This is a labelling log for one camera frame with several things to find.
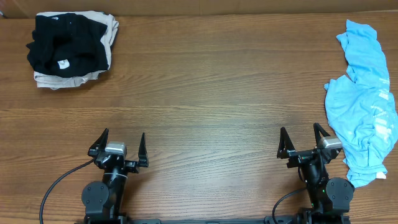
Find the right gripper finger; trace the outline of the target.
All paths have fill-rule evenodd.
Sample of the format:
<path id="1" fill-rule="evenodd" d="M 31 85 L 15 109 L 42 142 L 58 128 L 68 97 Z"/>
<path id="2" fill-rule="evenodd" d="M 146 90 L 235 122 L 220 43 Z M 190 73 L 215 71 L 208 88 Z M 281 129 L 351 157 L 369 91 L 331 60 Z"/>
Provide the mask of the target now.
<path id="1" fill-rule="evenodd" d="M 278 152 L 294 152 L 294 145 L 284 127 L 280 129 Z"/>
<path id="2" fill-rule="evenodd" d="M 330 134 L 326 132 L 319 123 L 313 124 L 313 130 L 315 134 L 315 141 L 317 146 L 320 145 L 321 139 L 324 137 L 330 137 Z"/>

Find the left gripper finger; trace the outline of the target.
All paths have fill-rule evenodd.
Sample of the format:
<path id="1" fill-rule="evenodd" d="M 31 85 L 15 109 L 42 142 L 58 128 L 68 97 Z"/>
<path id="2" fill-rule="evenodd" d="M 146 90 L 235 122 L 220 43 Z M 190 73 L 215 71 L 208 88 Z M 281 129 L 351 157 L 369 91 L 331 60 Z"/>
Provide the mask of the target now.
<path id="1" fill-rule="evenodd" d="M 90 146 L 89 151 L 103 151 L 108 142 L 109 129 L 106 128 L 101 136 Z"/>
<path id="2" fill-rule="evenodd" d="M 142 134 L 141 141 L 140 141 L 140 146 L 139 146 L 139 152 L 138 152 L 138 158 L 139 162 L 148 162 L 148 156 L 147 156 L 147 149 L 146 149 L 146 135 L 145 133 Z"/>

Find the light blue t-shirt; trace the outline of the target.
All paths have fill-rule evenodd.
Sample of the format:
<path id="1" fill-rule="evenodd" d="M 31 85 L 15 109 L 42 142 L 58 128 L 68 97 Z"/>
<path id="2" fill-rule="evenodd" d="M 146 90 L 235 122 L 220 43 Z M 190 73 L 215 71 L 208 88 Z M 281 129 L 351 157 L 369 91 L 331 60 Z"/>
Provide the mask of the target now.
<path id="1" fill-rule="evenodd" d="M 343 144 L 347 179 L 364 187 L 386 178 L 383 162 L 397 142 L 396 103 L 377 31 L 348 20 L 336 38 L 348 66 L 324 85 L 326 117 Z"/>

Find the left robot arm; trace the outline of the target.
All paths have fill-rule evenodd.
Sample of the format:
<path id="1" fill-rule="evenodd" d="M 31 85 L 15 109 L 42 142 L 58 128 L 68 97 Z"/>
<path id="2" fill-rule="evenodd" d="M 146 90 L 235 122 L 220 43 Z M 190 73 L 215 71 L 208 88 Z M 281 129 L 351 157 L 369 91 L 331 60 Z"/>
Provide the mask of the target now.
<path id="1" fill-rule="evenodd" d="M 89 183 L 82 191 L 85 223 L 129 223 L 129 217 L 121 212 L 127 176 L 149 166 L 144 134 L 138 150 L 139 160 L 130 161 L 126 159 L 126 145 L 108 142 L 108 133 L 109 129 L 105 129 L 88 150 L 93 163 L 104 173 L 101 181 Z"/>

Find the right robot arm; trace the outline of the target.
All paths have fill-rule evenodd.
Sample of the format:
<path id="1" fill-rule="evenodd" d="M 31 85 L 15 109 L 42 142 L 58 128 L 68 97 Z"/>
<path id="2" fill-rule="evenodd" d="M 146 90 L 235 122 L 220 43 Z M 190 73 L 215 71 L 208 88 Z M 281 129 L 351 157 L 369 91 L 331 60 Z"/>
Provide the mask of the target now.
<path id="1" fill-rule="evenodd" d="M 336 159 L 343 149 L 341 141 L 331 136 L 318 123 L 313 124 L 316 146 L 306 151 L 296 151 L 284 127 L 280 129 L 277 158 L 287 159 L 288 168 L 297 168 L 300 180 L 305 184 L 279 199 L 272 209 L 272 219 L 278 223 L 275 215 L 277 206 L 286 198 L 307 191 L 311 207 L 301 208 L 286 223 L 293 224 L 345 224 L 349 223 L 349 205 L 353 199 L 355 187 L 343 178 L 329 178 L 326 165 Z"/>

